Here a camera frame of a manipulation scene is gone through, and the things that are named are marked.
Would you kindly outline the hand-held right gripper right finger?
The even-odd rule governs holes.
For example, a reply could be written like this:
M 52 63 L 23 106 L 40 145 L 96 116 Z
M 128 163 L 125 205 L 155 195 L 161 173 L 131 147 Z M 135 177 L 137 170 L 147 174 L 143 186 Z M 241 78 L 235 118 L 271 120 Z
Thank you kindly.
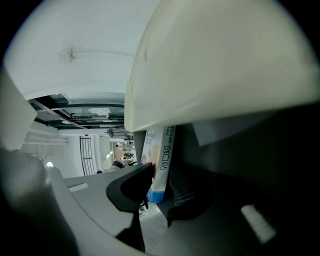
M 172 198 L 158 256 L 308 256 L 299 199 L 265 194 L 232 176 L 171 168 Z

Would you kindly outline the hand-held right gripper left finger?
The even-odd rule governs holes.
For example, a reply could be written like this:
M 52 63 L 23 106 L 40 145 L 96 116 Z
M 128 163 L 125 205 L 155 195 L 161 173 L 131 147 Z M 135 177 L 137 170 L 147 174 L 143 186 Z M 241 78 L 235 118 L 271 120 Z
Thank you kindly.
M 139 208 L 153 177 L 151 163 L 65 179 L 82 210 L 104 231 L 126 245 L 145 251 Z

